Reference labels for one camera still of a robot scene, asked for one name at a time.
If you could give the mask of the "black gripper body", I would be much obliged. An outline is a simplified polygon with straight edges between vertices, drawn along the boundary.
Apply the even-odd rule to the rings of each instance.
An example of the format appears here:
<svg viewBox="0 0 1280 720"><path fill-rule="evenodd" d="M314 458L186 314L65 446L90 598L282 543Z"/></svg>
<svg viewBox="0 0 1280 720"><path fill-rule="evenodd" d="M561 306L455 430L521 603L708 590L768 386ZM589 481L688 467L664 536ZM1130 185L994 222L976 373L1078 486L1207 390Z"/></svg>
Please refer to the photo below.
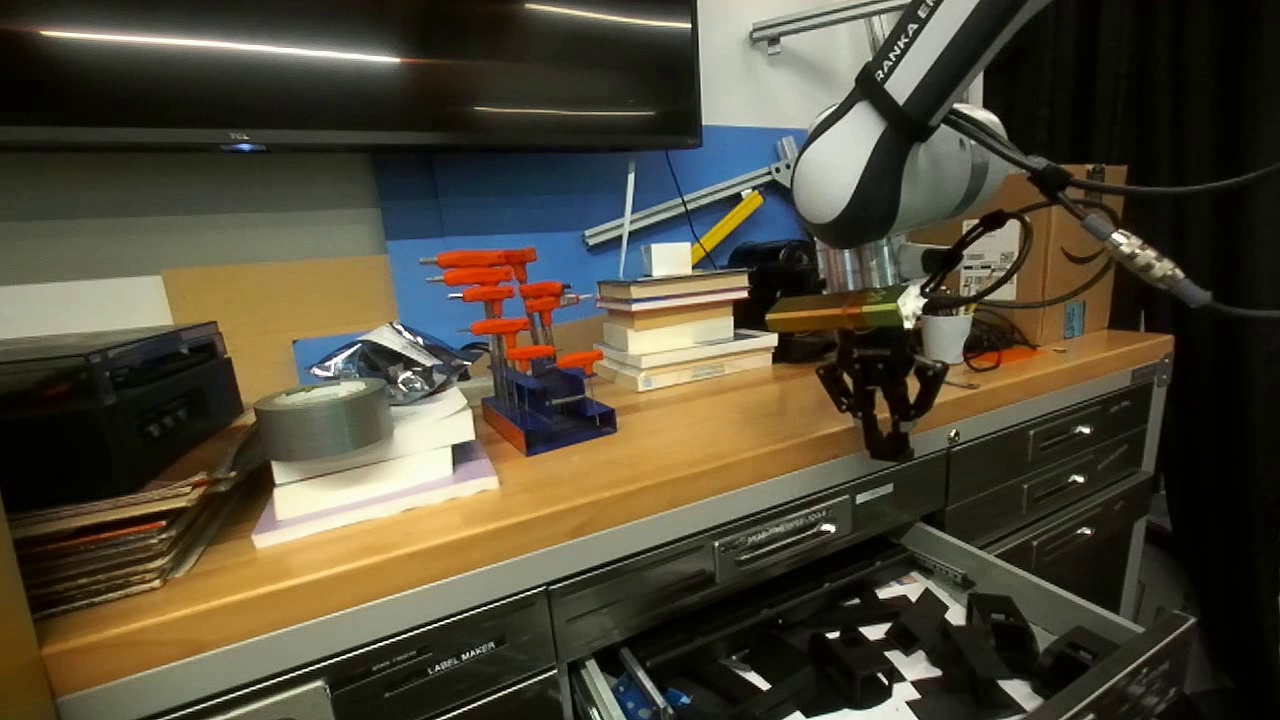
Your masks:
<svg viewBox="0 0 1280 720"><path fill-rule="evenodd" d="M835 367L847 386L897 386L915 363L915 345L903 330L852 330L835 348Z"/></svg>

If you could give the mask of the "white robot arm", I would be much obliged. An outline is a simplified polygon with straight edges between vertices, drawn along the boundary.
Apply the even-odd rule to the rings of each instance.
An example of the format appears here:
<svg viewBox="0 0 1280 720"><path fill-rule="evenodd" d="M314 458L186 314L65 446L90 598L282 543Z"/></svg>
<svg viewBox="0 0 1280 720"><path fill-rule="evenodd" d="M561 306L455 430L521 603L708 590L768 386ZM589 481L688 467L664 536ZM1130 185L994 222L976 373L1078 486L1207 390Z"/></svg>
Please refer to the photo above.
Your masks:
<svg viewBox="0 0 1280 720"><path fill-rule="evenodd" d="M984 205L1012 168L984 153L1004 125L965 106L959 90L1049 0L908 0L887 39L802 134L790 164L790 205L802 228L854 255L890 255L890 238ZM908 458L942 360L915 355L925 289L890 276L854 289L854 319L835 324L835 355L817 367L863 446Z"/></svg>

